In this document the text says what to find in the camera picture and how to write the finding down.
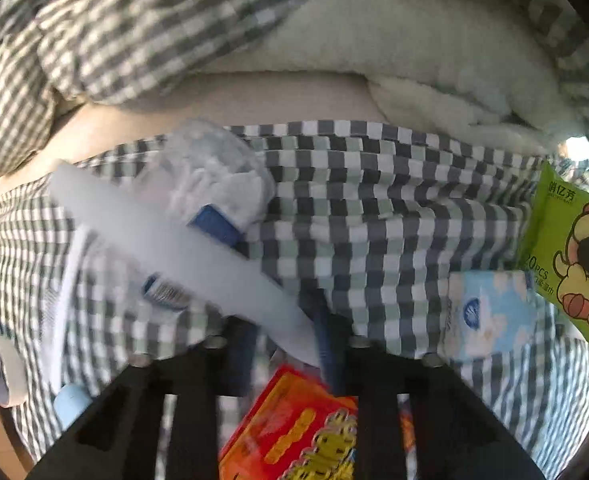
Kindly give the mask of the orange red snack packet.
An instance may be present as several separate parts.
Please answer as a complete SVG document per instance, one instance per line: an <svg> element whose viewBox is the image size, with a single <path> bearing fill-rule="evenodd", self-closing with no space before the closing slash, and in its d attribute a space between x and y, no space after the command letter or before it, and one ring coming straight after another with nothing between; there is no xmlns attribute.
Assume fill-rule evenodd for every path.
<svg viewBox="0 0 589 480"><path fill-rule="evenodd" d="M351 479L357 402L281 365L220 454L222 479Z"/></svg>

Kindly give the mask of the green wet wipes pack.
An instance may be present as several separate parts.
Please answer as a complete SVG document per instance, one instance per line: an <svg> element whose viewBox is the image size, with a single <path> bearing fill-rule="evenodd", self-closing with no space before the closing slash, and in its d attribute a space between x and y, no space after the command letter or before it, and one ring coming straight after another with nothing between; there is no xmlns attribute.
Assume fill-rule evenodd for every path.
<svg viewBox="0 0 589 480"><path fill-rule="evenodd" d="M518 262L589 343L589 193L541 167Z"/></svg>

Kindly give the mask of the gingham duvet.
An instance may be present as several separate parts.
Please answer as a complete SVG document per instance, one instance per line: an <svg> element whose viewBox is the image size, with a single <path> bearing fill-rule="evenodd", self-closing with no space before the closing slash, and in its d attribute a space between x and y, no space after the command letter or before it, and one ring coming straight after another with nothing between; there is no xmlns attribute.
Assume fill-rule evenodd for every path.
<svg viewBox="0 0 589 480"><path fill-rule="evenodd" d="M567 0L503 0L555 68L581 131L554 138L517 115L425 84L328 72L206 73L306 0L0 0L0 190L185 118L223 125L380 120L521 155L589 142L589 29Z"/></svg>

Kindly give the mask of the blue pocket tissue pack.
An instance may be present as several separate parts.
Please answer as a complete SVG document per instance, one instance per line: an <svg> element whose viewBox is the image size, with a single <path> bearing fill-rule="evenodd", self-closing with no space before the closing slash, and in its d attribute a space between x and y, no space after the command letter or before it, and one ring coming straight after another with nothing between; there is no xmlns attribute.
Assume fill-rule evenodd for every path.
<svg viewBox="0 0 589 480"><path fill-rule="evenodd" d="M449 276L445 358L467 362L519 350L534 339L536 324L529 272L465 271Z"/></svg>

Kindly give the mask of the light blue earbuds case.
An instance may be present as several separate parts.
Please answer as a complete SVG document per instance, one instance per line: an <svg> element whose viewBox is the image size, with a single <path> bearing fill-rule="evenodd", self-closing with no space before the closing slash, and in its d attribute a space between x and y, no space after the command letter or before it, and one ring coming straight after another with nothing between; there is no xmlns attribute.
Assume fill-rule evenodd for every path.
<svg viewBox="0 0 589 480"><path fill-rule="evenodd" d="M63 386L54 400L55 414L62 429L67 430L92 402L93 398L84 387L76 384Z"/></svg>

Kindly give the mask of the gingham bed sheet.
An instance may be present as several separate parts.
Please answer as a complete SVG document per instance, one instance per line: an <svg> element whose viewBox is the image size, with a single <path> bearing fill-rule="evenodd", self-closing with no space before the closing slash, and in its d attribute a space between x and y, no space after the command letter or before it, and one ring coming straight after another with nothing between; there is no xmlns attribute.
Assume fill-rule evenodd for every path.
<svg viewBox="0 0 589 480"><path fill-rule="evenodd" d="M239 126L276 195L241 252L288 292L321 289L331 307L387 350L418 358L443 330L447 278L515 260L544 159L376 122ZM74 231L47 178L0 195L0 333L22 356L28 400L11 412L28 453L60 437L40 368L43 298ZM458 367L547 478L589 431L589 345L556 329L537 299L531 344Z"/></svg>

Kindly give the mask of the white tape roll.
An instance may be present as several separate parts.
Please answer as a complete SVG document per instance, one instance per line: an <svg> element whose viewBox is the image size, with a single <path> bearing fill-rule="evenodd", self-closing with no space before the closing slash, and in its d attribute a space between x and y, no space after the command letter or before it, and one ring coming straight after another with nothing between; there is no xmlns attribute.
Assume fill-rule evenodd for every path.
<svg viewBox="0 0 589 480"><path fill-rule="evenodd" d="M0 407L14 408L28 398L25 366L12 341L0 335Z"/></svg>

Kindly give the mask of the white curved tube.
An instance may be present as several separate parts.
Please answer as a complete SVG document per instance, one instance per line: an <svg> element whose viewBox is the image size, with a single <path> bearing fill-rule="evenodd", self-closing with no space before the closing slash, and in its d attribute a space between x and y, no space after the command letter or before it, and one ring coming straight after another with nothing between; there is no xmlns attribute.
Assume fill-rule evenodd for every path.
<svg viewBox="0 0 589 480"><path fill-rule="evenodd" d="M261 326L290 356L319 367L313 323L257 264L67 162L52 173L49 189L76 220L147 271L163 274L226 315Z"/></svg>

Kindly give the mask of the grey green pillow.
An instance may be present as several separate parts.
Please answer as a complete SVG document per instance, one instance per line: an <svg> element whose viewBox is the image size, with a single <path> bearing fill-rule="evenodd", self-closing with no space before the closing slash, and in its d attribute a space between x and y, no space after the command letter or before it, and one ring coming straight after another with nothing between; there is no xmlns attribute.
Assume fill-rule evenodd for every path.
<svg viewBox="0 0 589 480"><path fill-rule="evenodd" d="M398 78L515 114L554 138L582 129L551 59L503 0L306 0L205 70Z"/></svg>

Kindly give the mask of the clear plastic bottle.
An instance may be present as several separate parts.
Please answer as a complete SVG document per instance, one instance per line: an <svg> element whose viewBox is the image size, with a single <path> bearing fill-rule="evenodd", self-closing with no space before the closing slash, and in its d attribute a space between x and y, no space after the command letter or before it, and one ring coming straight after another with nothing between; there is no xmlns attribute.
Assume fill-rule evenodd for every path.
<svg viewBox="0 0 589 480"><path fill-rule="evenodd" d="M192 119L166 138L131 191L142 203L235 248L265 217L275 182L246 142Z"/></svg>

